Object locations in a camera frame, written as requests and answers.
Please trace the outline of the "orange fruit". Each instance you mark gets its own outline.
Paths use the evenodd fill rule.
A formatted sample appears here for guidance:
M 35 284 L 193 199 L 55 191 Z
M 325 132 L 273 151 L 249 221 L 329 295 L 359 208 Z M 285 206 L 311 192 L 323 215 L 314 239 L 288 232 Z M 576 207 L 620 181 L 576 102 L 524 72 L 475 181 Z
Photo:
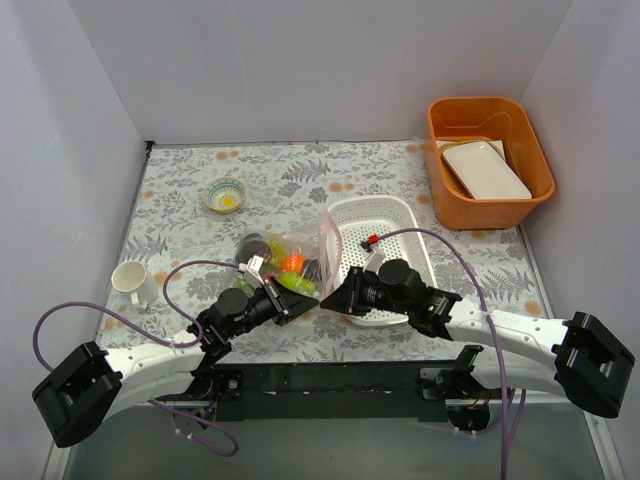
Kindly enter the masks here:
M 305 266 L 306 257 L 300 254 L 289 255 L 281 264 L 281 270 L 300 274 Z

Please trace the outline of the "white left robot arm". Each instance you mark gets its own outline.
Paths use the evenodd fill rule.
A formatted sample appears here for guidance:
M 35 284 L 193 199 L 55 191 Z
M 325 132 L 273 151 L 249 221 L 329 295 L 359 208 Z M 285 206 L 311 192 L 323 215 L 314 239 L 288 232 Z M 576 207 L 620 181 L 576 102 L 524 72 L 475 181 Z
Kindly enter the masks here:
M 32 399 L 55 444 L 70 447 L 105 419 L 143 402 L 183 394 L 205 398 L 214 365 L 231 352 L 233 339 L 266 322 L 286 325 L 318 304 L 275 279 L 251 296 L 229 288 L 170 340 L 105 350 L 95 342 L 76 347 L 35 387 Z

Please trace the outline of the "green pear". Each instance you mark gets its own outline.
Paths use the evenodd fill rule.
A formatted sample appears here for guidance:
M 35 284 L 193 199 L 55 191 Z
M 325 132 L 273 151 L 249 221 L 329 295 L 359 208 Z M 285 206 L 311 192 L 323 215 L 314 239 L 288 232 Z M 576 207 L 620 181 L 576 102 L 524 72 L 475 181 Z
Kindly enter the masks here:
M 281 272 L 278 281 L 285 288 L 304 295 L 313 295 L 316 292 L 315 284 L 295 272 Z

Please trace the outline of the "yellow banana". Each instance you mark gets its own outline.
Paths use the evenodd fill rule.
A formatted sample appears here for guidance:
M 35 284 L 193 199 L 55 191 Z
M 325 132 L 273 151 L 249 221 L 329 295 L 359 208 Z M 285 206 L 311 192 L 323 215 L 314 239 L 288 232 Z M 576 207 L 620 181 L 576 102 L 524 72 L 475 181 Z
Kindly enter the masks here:
M 269 240 L 267 245 L 271 250 L 270 262 L 274 265 L 280 265 L 288 256 L 286 245 L 276 240 Z

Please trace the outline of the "clear zip top bag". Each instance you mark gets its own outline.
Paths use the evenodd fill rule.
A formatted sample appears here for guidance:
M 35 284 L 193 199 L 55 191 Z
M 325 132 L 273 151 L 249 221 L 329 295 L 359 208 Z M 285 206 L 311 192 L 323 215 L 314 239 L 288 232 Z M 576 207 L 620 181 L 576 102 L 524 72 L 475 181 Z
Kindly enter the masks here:
M 325 210 L 317 224 L 283 232 L 247 231 L 237 243 L 234 260 L 247 265 L 258 256 L 262 278 L 273 277 L 296 293 L 322 300 L 340 285 L 344 253 L 337 222 Z

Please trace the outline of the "green grape bunch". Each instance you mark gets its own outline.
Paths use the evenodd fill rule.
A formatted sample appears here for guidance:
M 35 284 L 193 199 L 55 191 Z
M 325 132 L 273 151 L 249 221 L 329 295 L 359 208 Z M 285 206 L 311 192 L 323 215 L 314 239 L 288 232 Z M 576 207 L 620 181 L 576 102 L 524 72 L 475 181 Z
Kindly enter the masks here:
M 243 277 L 237 277 L 233 287 L 242 290 L 247 295 L 251 295 L 254 291 L 254 288 Z

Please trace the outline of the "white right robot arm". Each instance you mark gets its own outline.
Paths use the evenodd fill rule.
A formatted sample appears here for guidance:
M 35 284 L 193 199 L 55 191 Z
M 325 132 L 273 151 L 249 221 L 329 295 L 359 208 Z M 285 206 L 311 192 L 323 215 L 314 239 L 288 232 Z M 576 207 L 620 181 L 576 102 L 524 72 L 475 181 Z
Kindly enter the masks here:
M 577 312 L 562 320 L 500 310 L 486 314 L 457 293 L 426 285 L 404 260 L 387 261 L 377 272 L 351 268 L 320 306 L 351 316 L 373 310 L 401 314 L 427 337 L 463 344 L 449 371 L 429 377 L 432 387 L 453 398 L 501 387 L 532 390 L 615 418 L 635 364 L 593 315 Z

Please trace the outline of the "dark purple plum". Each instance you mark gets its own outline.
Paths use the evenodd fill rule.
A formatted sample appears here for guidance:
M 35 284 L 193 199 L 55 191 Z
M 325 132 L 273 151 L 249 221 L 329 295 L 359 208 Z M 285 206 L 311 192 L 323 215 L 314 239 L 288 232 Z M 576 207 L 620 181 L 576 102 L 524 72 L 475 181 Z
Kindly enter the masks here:
M 305 259 L 301 271 L 303 278 L 311 282 L 320 282 L 322 280 L 321 264 L 318 259 Z

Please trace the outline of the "dark red apple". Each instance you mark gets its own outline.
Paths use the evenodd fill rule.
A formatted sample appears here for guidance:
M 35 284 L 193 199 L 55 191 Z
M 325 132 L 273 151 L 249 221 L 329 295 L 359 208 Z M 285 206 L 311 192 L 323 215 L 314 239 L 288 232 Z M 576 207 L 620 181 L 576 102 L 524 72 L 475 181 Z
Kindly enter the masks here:
M 261 237 L 245 238 L 236 253 L 236 262 L 238 264 L 247 264 L 254 256 L 259 256 L 264 260 L 269 260 L 272 255 L 269 244 Z

